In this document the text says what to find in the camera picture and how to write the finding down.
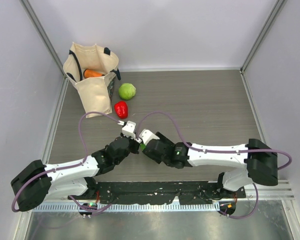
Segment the green paper box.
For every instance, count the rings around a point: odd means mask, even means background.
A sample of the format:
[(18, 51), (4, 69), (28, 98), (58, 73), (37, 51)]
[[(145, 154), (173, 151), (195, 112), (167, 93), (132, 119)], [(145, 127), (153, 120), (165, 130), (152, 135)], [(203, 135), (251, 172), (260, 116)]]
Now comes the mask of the green paper box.
[(143, 151), (146, 148), (146, 145), (144, 143), (140, 144), (140, 149)]

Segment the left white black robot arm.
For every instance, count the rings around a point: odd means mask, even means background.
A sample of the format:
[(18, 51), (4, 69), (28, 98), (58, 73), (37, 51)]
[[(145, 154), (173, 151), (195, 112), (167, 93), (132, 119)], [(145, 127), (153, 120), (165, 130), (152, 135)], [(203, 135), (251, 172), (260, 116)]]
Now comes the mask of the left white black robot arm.
[(32, 210), (49, 197), (92, 199), (97, 188), (91, 179), (112, 171), (130, 153), (138, 154), (141, 143), (140, 138), (119, 136), (105, 148), (79, 160), (58, 164), (32, 161), (10, 182), (14, 193), (12, 211)]

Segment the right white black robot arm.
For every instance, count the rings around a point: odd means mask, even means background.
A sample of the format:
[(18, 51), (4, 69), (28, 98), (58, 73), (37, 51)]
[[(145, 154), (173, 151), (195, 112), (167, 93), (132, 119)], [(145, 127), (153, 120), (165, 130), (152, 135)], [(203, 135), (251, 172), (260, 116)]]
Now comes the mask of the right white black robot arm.
[(278, 184), (278, 155), (258, 139), (233, 146), (206, 146), (196, 143), (173, 143), (160, 132), (148, 129), (139, 134), (142, 152), (158, 164), (182, 169), (184, 167), (221, 166), (231, 171), (218, 176), (216, 193), (228, 197), (249, 184), (276, 186)]

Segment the red bell pepper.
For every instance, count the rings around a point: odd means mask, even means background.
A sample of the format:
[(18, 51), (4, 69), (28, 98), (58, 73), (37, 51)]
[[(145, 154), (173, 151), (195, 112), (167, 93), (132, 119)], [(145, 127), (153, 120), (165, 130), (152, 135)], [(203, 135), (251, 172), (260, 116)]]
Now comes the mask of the red bell pepper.
[(119, 101), (114, 105), (114, 110), (120, 119), (126, 119), (129, 115), (128, 105), (125, 101)]

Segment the green cabbage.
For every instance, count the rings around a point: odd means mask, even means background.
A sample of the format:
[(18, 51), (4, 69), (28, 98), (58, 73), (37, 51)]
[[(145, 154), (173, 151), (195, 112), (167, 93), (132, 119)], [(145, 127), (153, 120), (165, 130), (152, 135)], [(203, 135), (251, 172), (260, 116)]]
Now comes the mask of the green cabbage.
[(123, 100), (130, 100), (136, 95), (136, 87), (131, 83), (123, 83), (119, 89), (118, 94)]

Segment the orange carrot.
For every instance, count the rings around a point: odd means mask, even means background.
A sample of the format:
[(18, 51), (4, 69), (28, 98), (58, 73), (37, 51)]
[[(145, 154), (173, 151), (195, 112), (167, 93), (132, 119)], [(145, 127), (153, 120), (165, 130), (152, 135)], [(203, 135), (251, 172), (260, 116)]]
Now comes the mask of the orange carrot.
[(83, 72), (83, 76), (84, 76), (85, 78), (98, 78), (98, 77), (104, 76), (104, 74), (101, 73), (101, 72), (92, 70), (92, 69), (86, 69), (86, 70)]

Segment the beige canvas tote bag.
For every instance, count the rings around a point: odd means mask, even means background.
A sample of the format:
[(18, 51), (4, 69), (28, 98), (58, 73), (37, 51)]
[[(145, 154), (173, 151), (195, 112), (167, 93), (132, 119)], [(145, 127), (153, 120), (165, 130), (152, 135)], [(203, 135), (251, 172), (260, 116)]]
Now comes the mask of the beige canvas tote bag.
[[(115, 80), (121, 80), (119, 58), (109, 48), (73, 43), (63, 64), (63, 72), (77, 90), (87, 118), (112, 113)], [(103, 73), (101, 77), (84, 77), (86, 69)]]

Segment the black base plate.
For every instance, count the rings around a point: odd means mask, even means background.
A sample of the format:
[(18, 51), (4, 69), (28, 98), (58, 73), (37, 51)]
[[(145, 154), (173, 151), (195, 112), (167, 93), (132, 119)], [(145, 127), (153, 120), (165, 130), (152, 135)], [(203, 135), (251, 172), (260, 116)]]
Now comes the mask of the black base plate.
[(99, 200), (101, 204), (164, 205), (177, 197), (181, 205), (211, 204), (222, 199), (244, 199), (243, 187), (237, 191), (222, 190), (209, 181), (143, 181), (88, 183), (88, 190), (73, 196), (76, 200)]

